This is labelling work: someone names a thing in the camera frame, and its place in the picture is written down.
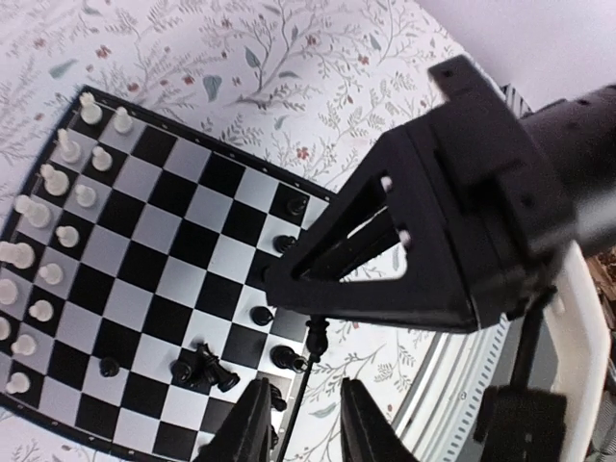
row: chess piece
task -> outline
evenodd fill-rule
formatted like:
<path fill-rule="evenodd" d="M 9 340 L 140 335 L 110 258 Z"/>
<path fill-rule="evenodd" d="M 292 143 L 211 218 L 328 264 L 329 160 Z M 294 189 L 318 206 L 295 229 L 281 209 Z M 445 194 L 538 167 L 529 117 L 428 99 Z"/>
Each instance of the chess piece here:
<path fill-rule="evenodd" d="M 49 208 L 43 204 L 38 204 L 27 195 L 19 195 L 15 199 L 14 208 L 35 228 L 44 228 L 51 220 Z"/>
<path fill-rule="evenodd" d="M 119 107 L 115 110 L 114 128 L 121 135 L 125 135 L 132 130 L 133 118 L 128 115 L 125 108 Z"/>
<path fill-rule="evenodd" d="M 71 248 L 79 243 L 79 232 L 73 226 L 58 226 L 56 229 L 58 241 L 64 247 Z"/>
<path fill-rule="evenodd" d="M 250 318 L 255 324 L 263 327 L 273 321 L 273 314 L 265 306 L 255 306 L 250 310 Z"/>
<path fill-rule="evenodd" d="M 92 150 L 92 166 L 98 171 L 107 171 L 112 167 L 114 158 L 101 146 L 96 146 Z"/>
<path fill-rule="evenodd" d="M 43 164 L 40 166 L 40 176 L 45 180 L 45 190 L 51 195 L 63 195 L 68 191 L 68 177 L 63 171 Z"/>
<path fill-rule="evenodd" d="M 119 363 L 109 356 L 101 359 L 98 367 L 103 377 L 115 377 L 119 374 Z"/>
<path fill-rule="evenodd" d="M 6 318 L 0 317 L 0 341 L 7 340 L 11 335 L 11 324 Z"/>
<path fill-rule="evenodd" d="M 0 304 L 13 305 L 18 295 L 17 285 L 11 279 L 0 279 Z"/>
<path fill-rule="evenodd" d="M 21 334 L 17 337 L 17 340 L 11 345 L 11 351 L 13 354 L 23 354 L 24 356 L 31 356 L 37 350 L 37 341 L 28 334 Z"/>
<path fill-rule="evenodd" d="M 26 393 L 30 390 L 30 379 L 28 375 L 23 372 L 16 372 L 11 375 L 11 380 L 7 383 L 7 387 L 5 389 L 9 395 L 14 395 L 15 393 Z"/>
<path fill-rule="evenodd" d="M 48 322 L 54 316 L 54 307 L 47 300 L 39 300 L 28 308 L 28 313 L 35 320 Z"/>
<path fill-rule="evenodd" d="M 285 253 L 297 243 L 294 236 L 276 236 L 273 238 L 273 248 L 276 252 Z"/>
<path fill-rule="evenodd" d="M 282 392 L 275 385 L 269 385 L 271 391 L 271 407 L 278 412 L 287 410 L 287 401 L 282 398 Z"/>
<path fill-rule="evenodd" d="M 61 128 L 58 130 L 58 143 L 60 145 L 60 157 L 67 164 L 75 164 L 81 157 L 81 146 L 76 141 L 68 138 L 68 132 Z"/>
<path fill-rule="evenodd" d="M 77 185 L 75 187 L 75 196 L 77 198 L 77 203 L 88 209 L 96 202 L 96 190 L 86 185 Z"/>
<path fill-rule="evenodd" d="M 49 263 L 44 267 L 38 269 L 38 275 L 50 286 L 60 284 L 64 279 L 64 272 L 60 265 L 56 263 Z"/>
<path fill-rule="evenodd" d="M 35 251 L 26 243 L 0 243 L 0 262 L 10 263 L 20 270 L 25 270 L 32 266 L 35 258 Z"/>
<path fill-rule="evenodd" d="M 288 369 L 295 373 L 304 373 L 308 369 L 308 361 L 295 353 L 290 347 L 279 345 L 269 352 L 269 358 L 276 368 Z"/>
<path fill-rule="evenodd" d="M 96 125 L 103 118 L 103 110 L 96 104 L 92 93 L 82 93 L 79 96 L 81 103 L 81 119 L 87 125 Z"/>

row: black square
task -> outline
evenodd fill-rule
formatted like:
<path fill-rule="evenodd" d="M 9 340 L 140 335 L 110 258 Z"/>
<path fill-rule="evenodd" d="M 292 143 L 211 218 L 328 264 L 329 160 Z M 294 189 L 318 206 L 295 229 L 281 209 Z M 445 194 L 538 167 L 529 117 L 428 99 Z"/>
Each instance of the black square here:
<path fill-rule="evenodd" d="M 131 369 L 140 336 L 141 334 L 133 329 L 103 319 L 98 329 L 93 355 L 101 359 L 110 356 L 116 359 L 122 368 Z"/>
<path fill-rule="evenodd" d="M 289 210 L 287 209 L 289 202 L 294 199 L 305 199 L 307 202 L 309 200 L 309 196 L 304 192 L 294 190 L 287 185 L 283 185 L 282 183 L 279 184 L 278 188 L 276 189 L 276 194 L 273 197 L 273 201 L 271 202 L 269 213 L 274 215 L 275 217 L 284 219 L 289 223 L 301 226 L 301 223 L 304 220 L 306 210 L 304 209 L 298 215 L 291 215 L 289 213 Z"/>
<path fill-rule="evenodd" d="M 218 233 L 182 220 L 170 253 L 179 260 L 205 270 L 210 265 L 217 241 Z"/>
<path fill-rule="evenodd" d="M 182 345 L 192 312 L 192 309 L 184 305 L 154 295 L 147 310 L 143 333 Z"/>
<path fill-rule="evenodd" d="M 222 228 L 222 234 L 241 243 L 255 246 L 259 242 L 267 214 L 242 202 L 234 201 Z"/>
<path fill-rule="evenodd" d="M 114 279 L 110 275 L 82 263 L 75 274 L 68 300 L 102 315 L 113 286 Z"/>
<path fill-rule="evenodd" d="M 219 154 L 212 154 L 199 183 L 211 190 L 233 197 L 240 186 L 245 167 Z"/>
<path fill-rule="evenodd" d="M 231 409 L 233 409 L 233 404 L 230 402 L 221 401 L 216 398 L 208 399 L 203 421 L 201 422 L 201 431 L 216 433 L 231 412 Z"/>
<path fill-rule="evenodd" d="M 310 317 L 300 315 L 295 311 L 278 308 L 269 333 L 296 342 L 303 342 L 306 337 L 306 322 L 309 319 Z"/>
<path fill-rule="evenodd" d="M 118 416 L 119 407 L 89 395 L 81 395 L 75 426 L 111 440 L 116 433 Z"/>
<path fill-rule="evenodd" d="M 193 200 L 196 183 L 164 170 L 148 202 L 183 217 Z"/>
<path fill-rule="evenodd" d="M 257 249 L 248 270 L 246 285 L 264 291 L 266 289 L 265 277 L 267 270 L 278 260 L 278 257 Z"/>
<path fill-rule="evenodd" d="M 94 223 L 81 217 L 77 217 L 70 212 L 63 211 L 56 226 L 72 226 L 79 233 L 79 241 L 74 247 L 64 247 L 60 244 L 58 236 L 56 236 L 56 233 L 54 232 L 49 246 L 51 246 L 51 248 L 55 248 L 64 255 L 74 258 L 75 260 L 81 260 L 84 250 L 86 249 L 86 244 L 88 244 L 88 239 L 90 238 L 92 228 L 94 227 Z"/>
<path fill-rule="evenodd" d="M 242 293 L 242 284 L 208 272 L 195 308 L 231 321 Z"/>
<path fill-rule="evenodd" d="M 68 177 L 68 184 L 71 186 L 62 195 L 51 195 L 45 189 L 45 181 L 42 179 L 42 177 L 40 177 L 40 182 L 38 183 L 38 189 L 37 189 L 37 192 L 35 192 L 35 195 L 37 195 L 38 197 L 42 199 L 45 199 L 48 202 L 51 202 L 54 205 L 57 205 L 58 207 L 63 207 L 64 204 L 66 203 L 66 200 L 68 199 L 68 195 L 71 194 L 72 185 L 75 184 L 75 181 L 77 180 L 77 177 L 79 176 L 79 173 L 77 173 L 76 171 L 70 170 L 64 166 L 61 166 L 59 164 L 56 164 L 54 162 L 49 162 L 48 164 L 51 165 L 56 170 L 63 171 Z"/>
<path fill-rule="evenodd" d="M 169 133 L 148 126 L 143 130 L 141 138 L 133 149 L 132 154 L 150 164 L 162 167 L 165 165 L 176 140 Z"/>
<path fill-rule="evenodd" d="M 122 407 L 160 419 L 167 399 L 168 385 L 138 373 L 129 372 Z"/>
<path fill-rule="evenodd" d="M 62 318 L 62 312 L 64 310 L 64 300 L 59 298 L 57 295 L 53 295 L 45 291 L 39 286 L 33 286 L 32 291 L 30 292 L 30 298 L 28 299 L 28 306 L 34 305 L 39 300 L 46 300 L 51 303 L 51 306 L 54 309 L 54 314 L 51 317 L 51 320 L 41 322 L 30 316 L 28 311 L 26 311 L 23 320 L 27 324 L 32 325 L 35 329 L 44 332 L 50 337 L 55 337 L 56 332 L 58 331 L 58 324 L 60 324 L 60 319 Z"/>
<path fill-rule="evenodd" d="M 49 360 L 47 375 L 69 387 L 81 390 L 86 379 L 90 356 L 56 341 Z"/>
<path fill-rule="evenodd" d="M 257 369 L 268 334 L 232 324 L 221 359 Z"/>
<path fill-rule="evenodd" d="M 191 460 L 196 431 L 161 422 L 156 433 L 154 453 L 179 460 Z"/>
<path fill-rule="evenodd" d="M 155 292 L 166 262 L 167 256 L 164 253 L 131 241 L 117 277 L 149 292 Z"/>
<path fill-rule="evenodd" d="M 117 190 L 112 190 L 105 204 L 98 224 L 115 231 L 125 238 L 131 238 L 145 203 L 132 195 Z"/>
<path fill-rule="evenodd" d="M 91 159 L 88 160 L 86 167 L 84 168 L 83 174 L 91 178 L 92 180 L 96 180 L 99 183 L 102 183 L 107 186 L 113 186 L 116 182 L 116 178 L 119 175 L 119 171 L 122 170 L 122 166 L 124 166 L 124 162 L 128 157 L 122 151 L 118 151 L 117 149 L 112 148 L 111 146 L 99 143 L 100 147 L 105 149 L 112 156 L 112 166 L 107 171 L 100 171 L 94 168 L 92 165 Z"/>

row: white square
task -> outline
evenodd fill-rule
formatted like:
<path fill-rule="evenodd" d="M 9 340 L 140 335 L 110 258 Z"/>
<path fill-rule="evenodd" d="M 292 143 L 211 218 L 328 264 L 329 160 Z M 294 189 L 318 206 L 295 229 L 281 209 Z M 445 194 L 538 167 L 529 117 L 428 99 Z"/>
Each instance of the white square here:
<path fill-rule="evenodd" d="M 208 271 L 243 284 L 248 277 L 255 247 L 220 235 Z"/>
<path fill-rule="evenodd" d="M 169 387 L 161 420 L 169 424 L 198 430 L 203 421 L 209 397 L 183 388 Z"/>

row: black chess piece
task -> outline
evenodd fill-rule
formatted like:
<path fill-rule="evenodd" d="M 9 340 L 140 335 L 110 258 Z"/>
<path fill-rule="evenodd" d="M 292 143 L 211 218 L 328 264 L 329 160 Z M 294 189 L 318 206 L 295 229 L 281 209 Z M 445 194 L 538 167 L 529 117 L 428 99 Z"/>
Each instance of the black chess piece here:
<path fill-rule="evenodd" d="M 306 358 L 295 353 L 288 346 L 275 346 L 269 352 L 269 357 L 276 368 L 289 369 L 295 373 L 304 373 L 308 369 Z"/>
<path fill-rule="evenodd" d="M 273 313 L 265 306 L 255 306 L 250 310 L 250 318 L 255 324 L 264 326 L 273 321 Z"/>
<path fill-rule="evenodd" d="M 276 252 L 285 253 L 297 243 L 294 236 L 276 236 L 273 238 L 273 248 Z"/>
<path fill-rule="evenodd" d="M 98 367 L 103 377 L 115 377 L 119 374 L 119 363 L 109 356 L 101 359 Z"/>

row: chessboard border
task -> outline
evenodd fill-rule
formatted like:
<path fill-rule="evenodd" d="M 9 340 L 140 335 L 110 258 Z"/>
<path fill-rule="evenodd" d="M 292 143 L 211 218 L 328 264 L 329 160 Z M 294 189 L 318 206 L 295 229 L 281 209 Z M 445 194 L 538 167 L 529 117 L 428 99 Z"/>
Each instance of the chessboard border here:
<path fill-rule="evenodd" d="M 110 109 L 117 109 L 122 106 L 126 108 L 131 116 L 136 116 L 139 120 L 142 120 L 152 126 L 157 127 L 160 130 L 168 132 L 178 138 L 195 142 L 197 145 L 213 151 L 214 153 L 238 162 L 246 167 L 251 167 L 259 171 L 263 171 L 266 175 L 275 178 L 276 180 L 288 185 L 289 187 L 295 187 L 303 193 L 311 194 L 317 198 L 329 202 L 335 197 L 335 193 L 323 188 L 309 180 L 301 178 L 294 173 L 289 172 L 281 167 L 275 166 L 270 162 L 261 159 L 253 154 L 249 154 L 246 151 L 241 150 L 238 147 L 226 144 L 223 141 L 217 140 L 209 135 L 198 132 L 193 128 L 182 125 L 177 120 L 170 119 L 164 115 L 156 114 L 145 108 L 138 106 L 137 104 L 124 101 L 121 98 L 108 94 L 103 90 L 96 89 L 94 87 L 84 85 L 75 93 L 75 96 L 70 105 L 65 109 L 64 114 L 60 118 L 59 122 L 51 130 L 49 137 L 42 144 L 39 154 L 32 166 L 28 171 L 19 193 L 25 193 L 32 191 L 37 182 L 40 181 L 39 170 L 40 166 L 47 163 L 53 151 L 55 150 L 57 141 L 56 133 L 60 128 L 65 128 L 69 123 L 79 116 L 80 102 L 79 95 L 83 92 L 91 92 L 94 98 L 102 106 Z M 19 224 L 20 215 L 11 210 L 6 218 L 2 232 L 0 233 L 1 241 L 12 242 L 16 236 L 16 228 Z M 0 268 L 6 266 L 4 263 L 0 264 Z M 300 383 L 301 380 L 294 380 L 294 382 Z M 291 393 L 297 390 L 297 387 L 293 386 Z M 283 424 L 288 423 L 288 415 L 293 412 L 295 406 L 301 405 L 294 399 L 294 406 L 290 406 L 285 413 L 285 419 Z M 164 458 L 154 454 L 141 452 L 135 449 L 126 448 L 122 445 L 117 445 L 113 440 L 107 440 L 97 435 L 88 433 L 84 429 L 76 428 L 65 423 L 58 422 L 51 419 L 44 414 L 40 413 L 38 409 L 23 403 L 16 398 L 12 398 L 6 395 L 4 392 L 0 393 L 0 406 L 13 412 L 17 417 L 21 417 L 33 424 L 36 424 L 54 434 L 57 434 L 63 438 L 71 440 L 80 445 L 99 450 L 101 452 L 108 453 L 110 455 L 121 457 L 125 460 L 133 460 L 136 462 L 168 462 L 176 461 L 177 459 Z M 292 428 L 287 428 L 287 431 L 293 432 Z"/>

